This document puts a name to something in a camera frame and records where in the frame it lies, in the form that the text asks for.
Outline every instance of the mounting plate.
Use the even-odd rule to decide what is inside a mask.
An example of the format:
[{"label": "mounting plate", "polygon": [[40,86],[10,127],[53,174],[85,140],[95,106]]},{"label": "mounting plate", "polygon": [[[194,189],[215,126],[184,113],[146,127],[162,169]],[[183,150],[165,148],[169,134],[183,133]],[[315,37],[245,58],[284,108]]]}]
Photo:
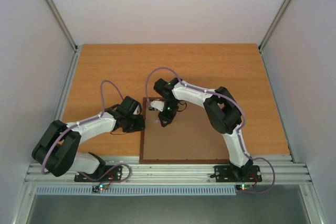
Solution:
[{"label": "mounting plate", "polygon": [[[110,169],[111,167],[112,167],[112,165],[106,165],[104,167],[104,173],[108,169]],[[119,181],[121,179],[121,175],[122,175],[122,166],[121,165],[117,166],[116,168],[114,168],[113,170],[111,170],[109,173],[113,175],[113,181]],[[97,180],[95,182],[108,182],[108,181],[110,181],[110,177],[111,176],[109,174],[106,174],[103,178],[101,178],[100,180]],[[85,178],[81,174],[75,175],[75,182],[88,182],[88,183],[92,183],[91,180]]]},{"label": "mounting plate", "polygon": [[[214,168],[215,168],[215,174],[214,175],[216,175],[214,177],[216,178],[216,182],[218,182],[218,183],[255,182],[255,179],[248,174],[240,181],[235,180],[232,173],[231,173],[229,165],[216,165]],[[261,177],[261,173],[260,173],[260,167],[258,165],[253,165],[249,172],[256,176],[258,182],[262,181],[262,177]]]}]

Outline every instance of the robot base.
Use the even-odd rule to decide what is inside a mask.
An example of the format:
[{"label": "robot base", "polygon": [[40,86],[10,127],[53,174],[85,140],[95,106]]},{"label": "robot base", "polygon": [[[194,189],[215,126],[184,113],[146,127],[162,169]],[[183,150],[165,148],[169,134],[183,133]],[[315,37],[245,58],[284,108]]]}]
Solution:
[{"label": "robot base", "polygon": [[[104,174],[111,167],[112,167],[112,165],[104,166],[102,174]],[[121,179],[121,175],[122,175],[122,166],[117,166],[116,168],[111,170],[109,173],[112,174],[112,176],[113,176],[112,181],[114,181],[114,182],[119,181]],[[94,174],[88,174],[88,176],[90,176],[92,179],[96,179]],[[101,178],[100,180],[97,180],[95,182],[109,182],[111,180],[110,177],[111,176],[109,174],[106,174],[103,178]],[[75,182],[92,183],[93,181],[91,181],[91,180],[85,178],[83,175],[79,174],[79,175],[75,175]]]},{"label": "robot base", "polygon": [[241,180],[236,180],[232,174],[232,170],[229,165],[216,165],[215,167],[215,174],[211,175],[210,177],[215,177],[216,182],[218,183],[227,183],[227,182],[255,182],[255,178],[249,175],[252,173],[257,178],[258,182],[262,181],[260,167],[257,165],[251,166],[249,169],[248,174],[246,174]]}]

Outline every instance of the cable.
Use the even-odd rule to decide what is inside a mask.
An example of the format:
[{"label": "cable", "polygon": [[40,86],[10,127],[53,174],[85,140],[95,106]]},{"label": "cable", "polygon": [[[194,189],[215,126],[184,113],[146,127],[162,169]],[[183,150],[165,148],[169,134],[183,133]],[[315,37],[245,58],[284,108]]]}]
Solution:
[{"label": "cable", "polygon": [[84,121],[81,121],[79,122],[79,124],[75,124],[73,126],[70,126],[68,127],[65,131],[63,131],[60,136],[58,138],[56,138],[56,140],[54,141],[54,143],[52,144],[52,146],[50,147],[50,149],[48,150],[43,162],[42,162],[42,167],[41,167],[41,172],[42,174],[49,174],[50,172],[49,171],[45,171],[45,167],[46,167],[46,164],[47,164],[47,161],[52,153],[52,151],[54,150],[54,148],[56,147],[56,145],[58,144],[59,141],[61,141],[63,139],[63,137],[69,132],[71,131],[72,129],[76,128],[77,126],[79,125],[82,125],[82,124],[86,124],[86,123],[89,123],[89,122],[93,122],[95,120],[99,119],[99,116],[96,116],[94,118],[90,118],[90,119],[87,119],[87,120],[84,120]]},{"label": "cable", "polygon": [[[123,96],[120,92],[120,90],[118,89],[118,87],[112,82],[112,81],[109,81],[109,80],[103,80],[101,83],[100,83],[100,96],[101,96],[101,103],[102,103],[102,111],[101,111],[101,114],[100,116],[103,116],[104,115],[104,112],[105,112],[105,100],[104,100],[104,93],[103,93],[103,84],[105,82],[108,82],[110,84],[112,84],[116,90],[118,91],[121,99],[123,99]],[[83,121],[80,121],[78,122],[77,124],[73,125],[73,126],[70,126],[68,127],[65,131],[63,131],[59,136],[58,138],[56,138],[56,140],[53,142],[53,144],[51,145],[50,149],[48,150],[43,162],[42,162],[42,167],[41,167],[41,172],[42,174],[49,174],[50,172],[49,171],[45,171],[45,168],[46,168],[46,164],[47,164],[47,161],[51,155],[51,153],[53,152],[54,148],[56,147],[56,145],[58,144],[59,141],[61,141],[63,139],[63,137],[69,132],[71,131],[72,129],[80,126],[80,125],[83,125],[83,124],[87,124],[87,123],[90,123],[90,122],[93,122],[95,120],[99,120],[100,117],[99,116],[95,116],[93,118],[90,118],[90,119],[86,119],[86,120],[83,120]]]},{"label": "cable", "polygon": [[160,69],[166,69],[169,70],[170,72],[172,72],[179,80],[179,83],[181,82],[181,78],[178,76],[178,74],[171,68],[168,67],[159,67],[159,68],[155,68],[152,72],[150,72],[150,74],[148,75],[147,79],[146,79],[146,85],[145,85],[145,91],[146,91],[146,98],[147,98],[147,102],[149,103],[149,96],[148,96],[148,81],[149,78],[152,76],[152,74],[154,74],[156,71],[160,70]]},{"label": "cable", "polygon": [[258,179],[256,177],[256,175],[254,175],[253,173],[249,173],[249,175],[254,178],[254,185],[252,186],[253,188],[255,188],[258,184]]},{"label": "cable", "polygon": [[132,168],[131,168],[131,166],[129,166],[128,164],[118,164],[118,165],[113,165],[110,169],[108,169],[108,170],[107,170],[103,175],[101,175],[100,178],[98,178],[98,179],[90,178],[86,173],[82,173],[82,172],[80,172],[80,174],[83,175],[83,176],[84,176],[85,178],[87,178],[88,180],[93,181],[93,182],[96,182],[96,181],[99,181],[99,180],[101,180],[102,178],[104,178],[106,174],[108,174],[110,171],[112,171],[114,168],[116,168],[116,167],[118,167],[118,166],[125,166],[125,167],[128,169],[128,171],[129,171],[129,174],[126,176],[126,178],[121,179],[121,180],[117,180],[117,181],[116,181],[116,180],[112,181],[112,183],[121,183],[121,182],[124,182],[124,181],[126,181],[127,179],[129,179],[129,178],[131,177],[131,175],[132,175]]},{"label": "cable", "polygon": [[241,136],[240,136],[240,132],[241,132],[242,128],[246,125],[247,120],[246,120],[246,115],[245,115],[245,113],[243,112],[243,109],[238,105],[238,103],[237,103],[236,101],[234,101],[233,99],[231,99],[230,97],[227,97],[226,95],[219,94],[219,93],[216,93],[216,92],[214,92],[214,91],[207,90],[207,89],[201,89],[201,88],[196,87],[196,86],[194,86],[194,85],[192,85],[192,84],[183,82],[183,81],[181,80],[180,76],[179,76],[173,69],[168,68],[168,67],[159,67],[159,68],[156,68],[156,69],[154,69],[154,70],[148,75],[148,77],[147,77],[147,79],[146,79],[146,85],[145,85],[145,89],[146,89],[146,98],[147,98],[147,101],[148,101],[148,102],[149,102],[149,97],[148,97],[148,82],[149,82],[149,78],[150,78],[150,76],[151,76],[154,72],[156,72],[156,71],[158,71],[158,70],[160,70],[160,69],[166,69],[166,70],[169,70],[170,72],[172,72],[172,73],[177,77],[177,79],[179,80],[179,83],[180,83],[181,85],[183,85],[184,87],[186,87],[186,88],[190,88],[190,89],[196,90],[196,91],[198,91],[198,92],[204,92],[204,93],[207,93],[207,94],[212,94],[212,95],[216,95],[216,96],[218,96],[218,97],[222,97],[222,98],[226,99],[227,101],[231,102],[235,107],[237,107],[237,109],[240,111],[240,113],[241,113],[241,115],[242,115],[242,117],[243,117],[243,122],[242,122],[242,124],[237,128],[237,135],[238,135],[238,140],[239,140],[239,144],[240,144],[240,148],[241,148],[241,150],[243,151],[244,155],[245,155],[248,159],[250,159],[250,160],[252,160],[252,161],[255,161],[255,160],[263,160],[263,161],[265,161],[265,162],[270,166],[270,168],[271,168],[271,170],[272,170],[272,173],[273,173],[273,181],[272,181],[272,184],[271,184],[266,190],[264,190],[264,191],[248,191],[248,190],[244,190],[244,192],[246,192],[246,193],[251,193],[251,194],[262,194],[262,193],[266,193],[266,192],[270,191],[270,190],[273,188],[274,183],[275,183],[275,171],[274,171],[274,168],[273,168],[272,164],[271,164],[267,159],[265,159],[265,158],[263,158],[263,157],[255,157],[255,158],[253,158],[253,157],[251,157],[251,156],[249,156],[249,155],[246,154],[246,151],[245,151],[244,146],[243,146],[243,142],[242,142],[242,140],[241,140],[242,138],[241,138]]},{"label": "cable", "polygon": [[122,133],[122,134],[114,134],[113,131],[110,132],[111,135],[115,135],[115,136],[122,136],[122,135],[125,135],[127,134],[128,132],[125,132],[125,133]]},{"label": "cable", "polygon": [[124,100],[124,97],[122,96],[120,90],[118,89],[117,85],[115,85],[112,81],[109,81],[109,80],[103,80],[101,83],[100,83],[100,97],[101,97],[101,105],[102,105],[102,110],[101,110],[101,114],[100,116],[103,116],[104,112],[105,112],[105,99],[104,99],[104,93],[103,93],[103,84],[105,82],[108,82],[109,84],[113,85],[117,92],[119,93],[120,97],[122,100]]},{"label": "cable", "polygon": [[187,108],[188,104],[186,102],[184,102],[183,104],[181,102],[179,102],[180,105],[185,105],[184,109],[182,110],[178,110],[178,112],[182,112],[185,111],[185,109]]},{"label": "cable", "polygon": [[113,181],[113,179],[114,179],[114,176],[112,175],[112,174],[110,174],[110,173],[107,173],[107,175],[110,175],[110,179],[109,179],[109,183],[108,183],[108,185],[106,185],[106,186],[104,186],[103,184],[104,183],[106,183],[107,181],[103,181],[103,182],[100,182],[99,184],[98,184],[98,186],[99,186],[99,189],[100,190],[107,190],[107,189],[109,189],[109,186],[111,185],[111,183],[112,183],[112,181]]}]

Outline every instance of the vent grille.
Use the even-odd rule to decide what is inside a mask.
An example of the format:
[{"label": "vent grille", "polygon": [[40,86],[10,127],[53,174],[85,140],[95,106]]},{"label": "vent grille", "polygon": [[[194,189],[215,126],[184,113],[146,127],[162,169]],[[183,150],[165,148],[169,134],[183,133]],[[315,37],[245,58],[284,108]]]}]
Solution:
[{"label": "vent grille", "polygon": [[109,196],[154,196],[154,195],[236,195],[235,187],[220,186],[136,186],[112,185],[109,189],[94,193],[92,185],[40,185],[37,195],[109,195]]}]

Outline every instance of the brown board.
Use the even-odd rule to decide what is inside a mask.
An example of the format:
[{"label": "brown board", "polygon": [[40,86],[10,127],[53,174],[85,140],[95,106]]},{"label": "brown board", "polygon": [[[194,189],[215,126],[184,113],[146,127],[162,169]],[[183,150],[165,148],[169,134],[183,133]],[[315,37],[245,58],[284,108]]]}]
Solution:
[{"label": "brown board", "polygon": [[[256,44],[100,44],[83,45],[63,122],[77,122],[101,110],[99,85],[113,81],[123,95],[142,102],[144,84],[155,68],[173,68],[181,78],[205,88],[226,87],[244,109],[243,136],[253,155],[288,155],[289,149]],[[148,93],[159,96],[154,83],[173,74],[162,70],[149,79]],[[106,106],[120,103],[119,94],[104,86]],[[139,156],[141,132],[95,136],[78,151],[99,156]]]},{"label": "brown board", "polygon": [[140,163],[228,163],[224,139],[212,128],[203,108],[188,103],[166,127],[161,127],[158,113],[148,110],[144,98],[146,128],[141,135]]}]

